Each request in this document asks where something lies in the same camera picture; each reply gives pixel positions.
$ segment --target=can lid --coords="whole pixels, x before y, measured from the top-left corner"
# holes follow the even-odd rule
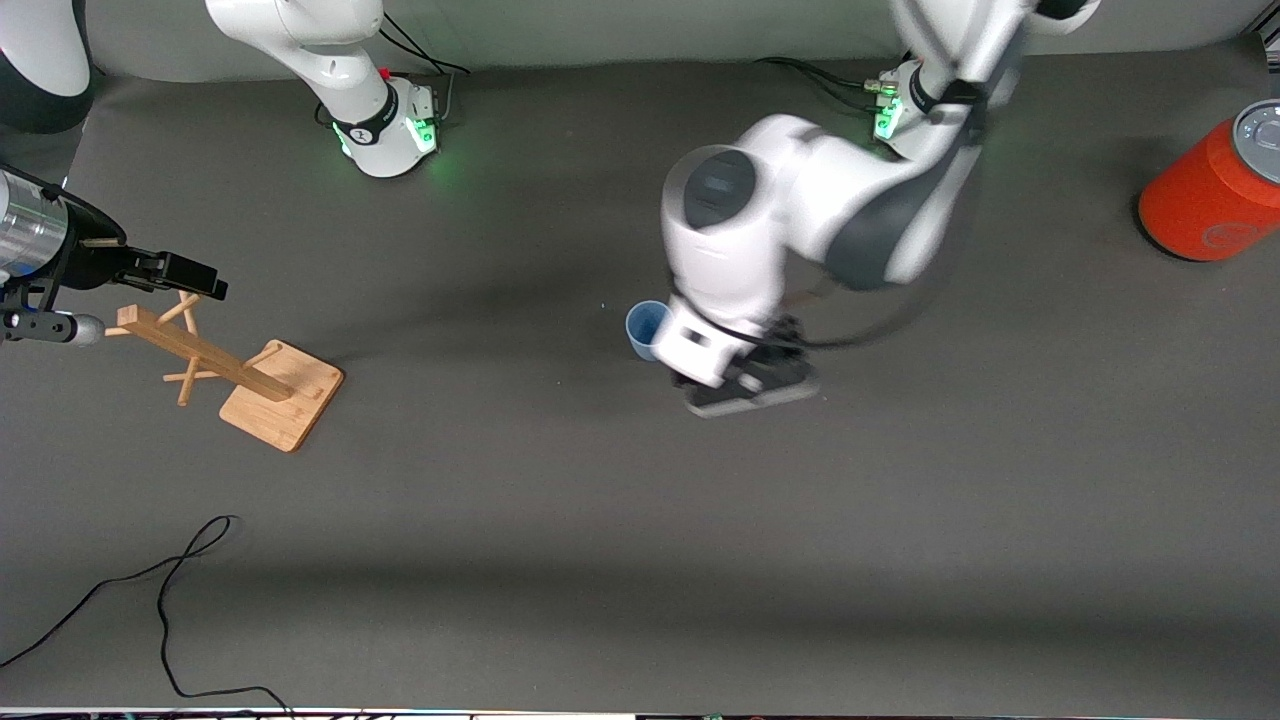
[[[1254,102],[1236,115],[1231,145],[1251,170],[1280,184],[1280,99]]]

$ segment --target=green led light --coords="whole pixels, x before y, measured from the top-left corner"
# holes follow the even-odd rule
[[[333,133],[338,136],[338,142],[342,143],[342,154],[351,158],[351,147],[347,147],[347,138],[342,136],[342,131],[338,129],[338,123],[332,123]]]
[[[422,154],[435,150],[435,131],[431,127],[433,124],[429,120],[404,118],[404,127],[408,128],[410,137],[413,138],[413,145],[417,145],[417,149]]]
[[[897,129],[897,123],[902,119],[904,110],[906,108],[902,105],[902,99],[900,97],[895,97],[892,102],[881,108],[879,117],[876,118],[876,136],[881,140],[893,137],[893,131]]]

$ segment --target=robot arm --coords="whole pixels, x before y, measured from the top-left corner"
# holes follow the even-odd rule
[[[1042,4],[1051,1],[1089,14],[1097,6]],[[993,90],[1016,81],[1030,3],[893,0],[899,32],[918,54],[882,77],[890,101],[876,138],[896,159],[774,115],[735,146],[677,163],[662,199],[675,296],[654,354],[690,386],[694,413],[815,392],[806,343],[778,311],[787,250],[855,291],[924,272],[978,160]]]
[[[91,345],[100,340],[105,328],[97,318],[54,310],[61,287],[120,283],[146,292],[227,296],[218,270],[125,242],[120,225],[101,210],[56,184],[0,165],[0,342]],[[33,293],[38,302],[33,304]]]
[[[399,176],[436,147],[430,88],[387,78],[358,46],[378,33],[381,0],[206,0],[224,35],[275,58],[333,115],[343,152],[372,177]]]
[[[0,0],[0,124],[47,135],[88,114],[84,3]]]

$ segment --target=metal cylinder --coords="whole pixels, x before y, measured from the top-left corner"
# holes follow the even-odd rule
[[[67,208],[40,186],[0,170],[0,282],[35,273],[67,237]]]

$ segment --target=cable connector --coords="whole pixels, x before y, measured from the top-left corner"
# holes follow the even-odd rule
[[[863,90],[867,92],[874,92],[876,95],[883,95],[886,97],[897,97],[897,81],[896,79],[864,79]]]

